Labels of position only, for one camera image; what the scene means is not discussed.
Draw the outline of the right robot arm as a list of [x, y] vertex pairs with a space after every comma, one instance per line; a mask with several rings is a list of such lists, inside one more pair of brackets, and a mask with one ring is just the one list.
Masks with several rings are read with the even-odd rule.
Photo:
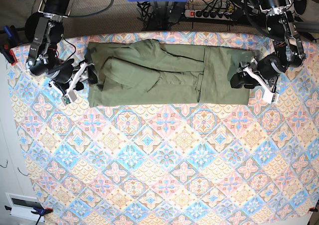
[[69, 17], [74, 0], [41, 0], [38, 12], [32, 14], [26, 23], [26, 31], [32, 42], [26, 61], [26, 68], [32, 76], [46, 76], [50, 87], [63, 95], [69, 90], [80, 91], [84, 82], [97, 83], [93, 64], [85, 59], [74, 64], [70, 55], [59, 58], [57, 46], [64, 40], [63, 20]]

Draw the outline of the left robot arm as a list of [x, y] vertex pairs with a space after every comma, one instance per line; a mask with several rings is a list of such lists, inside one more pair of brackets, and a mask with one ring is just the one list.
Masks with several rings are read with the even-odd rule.
[[[250, 16], [248, 4], [266, 14], [266, 31]], [[291, 0], [243, 0], [248, 21], [262, 35], [272, 39], [275, 52], [260, 61], [254, 58], [251, 62], [241, 62], [230, 80], [232, 88], [253, 89], [265, 83], [275, 92], [280, 75], [289, 67], [297, 68], [303, 64], [306, 54], [290, 6]]]

